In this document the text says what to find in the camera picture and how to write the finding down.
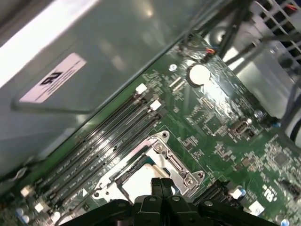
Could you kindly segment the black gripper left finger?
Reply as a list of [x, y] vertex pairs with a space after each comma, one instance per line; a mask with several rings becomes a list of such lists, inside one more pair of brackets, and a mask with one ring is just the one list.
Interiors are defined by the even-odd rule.
[[161, 225], [161, 179], [151, 180], [151, 195], [139, 196], [134, 204], [116, 199], [89, 211], [64, 226], [159, 226]]

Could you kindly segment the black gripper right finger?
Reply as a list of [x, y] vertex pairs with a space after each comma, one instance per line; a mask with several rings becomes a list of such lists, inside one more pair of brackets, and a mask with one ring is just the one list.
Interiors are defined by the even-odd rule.
[[274, 226], [244, 210], [241, 199], [230, 195], [230, 181], [216, 180], [193, 201], [163, 195], [172, 226]]

